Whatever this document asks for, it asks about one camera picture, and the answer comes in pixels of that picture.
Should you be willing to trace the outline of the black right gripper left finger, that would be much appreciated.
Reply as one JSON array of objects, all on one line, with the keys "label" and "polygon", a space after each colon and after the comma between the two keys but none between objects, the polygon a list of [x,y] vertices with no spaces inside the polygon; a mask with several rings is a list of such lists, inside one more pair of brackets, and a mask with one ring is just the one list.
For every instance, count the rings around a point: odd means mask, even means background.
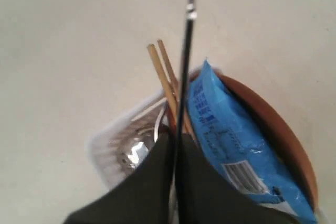
[{"label": "black right gripper left finger", "polygon": [[65,223],[168,223],[173,161],[174,142],[164,133],[131,175]]}]

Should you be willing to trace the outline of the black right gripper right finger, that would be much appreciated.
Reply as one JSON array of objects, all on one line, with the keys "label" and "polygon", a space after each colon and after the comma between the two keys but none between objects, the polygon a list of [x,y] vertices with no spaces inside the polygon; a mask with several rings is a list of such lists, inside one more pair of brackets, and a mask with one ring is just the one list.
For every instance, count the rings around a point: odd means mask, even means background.
[{"label": "black right gripper right finger", "polygon": [[181,136],[181,223],[297,223],[235,190],[188,134]]}]

